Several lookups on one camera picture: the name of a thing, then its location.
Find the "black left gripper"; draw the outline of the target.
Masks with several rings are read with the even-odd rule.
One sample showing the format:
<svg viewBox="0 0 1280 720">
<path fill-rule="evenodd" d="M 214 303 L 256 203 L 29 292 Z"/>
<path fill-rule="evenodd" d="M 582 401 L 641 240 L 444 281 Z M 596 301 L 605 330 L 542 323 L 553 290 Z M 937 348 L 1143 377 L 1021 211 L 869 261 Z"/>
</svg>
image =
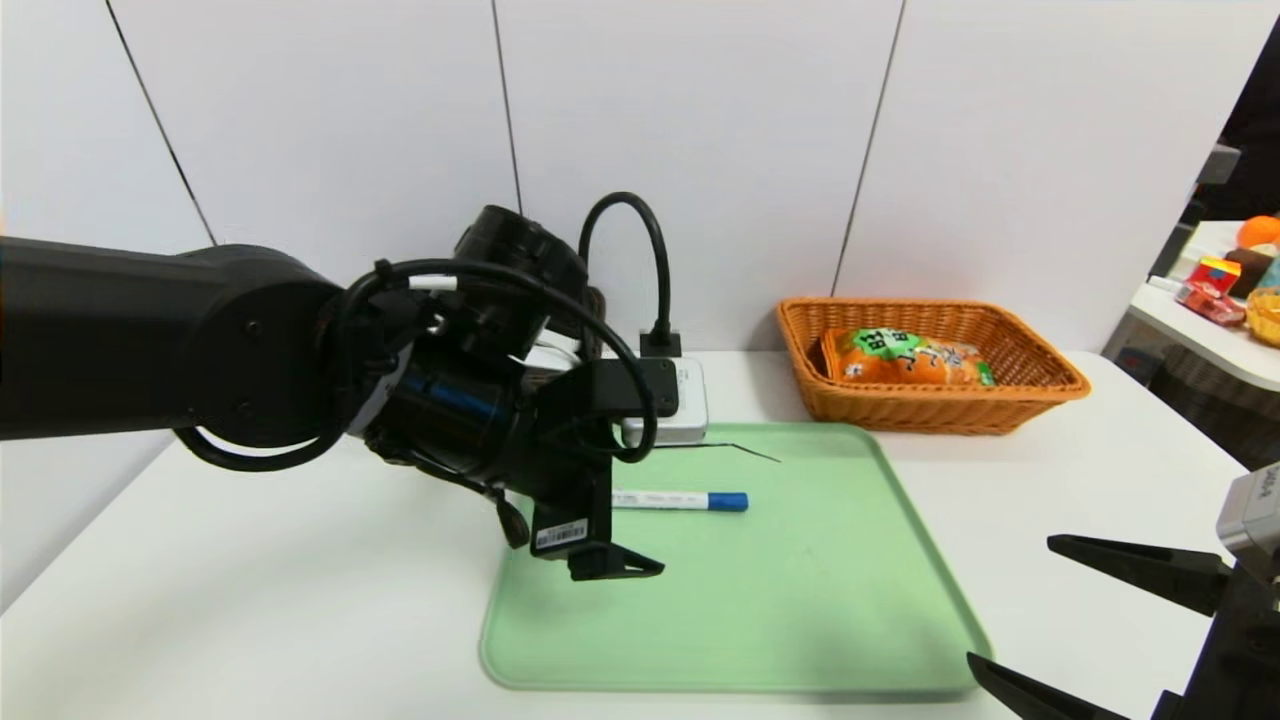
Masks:
<svg viewBox="0 0 1280 720">
<path fill-rule="evenodd" d="M 611 537 L 612 456 L 572 433 L 541 433 L 531 411 L 516 413 L 485 466 L 485 497 L 506 542 L 539 559 L 568 559 L 573 582 L 660 575 L 666 565 Z"/>
</svg>

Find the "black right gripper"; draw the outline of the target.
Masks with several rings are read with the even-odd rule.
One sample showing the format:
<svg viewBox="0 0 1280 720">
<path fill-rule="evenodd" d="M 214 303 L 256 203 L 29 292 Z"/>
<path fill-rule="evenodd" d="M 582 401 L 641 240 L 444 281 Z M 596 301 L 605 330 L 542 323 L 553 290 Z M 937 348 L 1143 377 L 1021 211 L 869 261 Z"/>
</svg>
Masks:
<svg viewBox="0 0 1280 720">
<path fill-rule="evenodd" d="M 1213 616 L 1184 692 L 1165 691 L 1152 719 L 1279 717 L 1279 615 L 1272 585 L 1242 564 L 1231 573 L 1216 553 L 1070 534 L 1051 536 L 1046 544 L 1065 559 Z M 978 653 L 966 653 L 966 664 L 978 685 L 1020 719 L 1124 719 Z"/>
</svg>

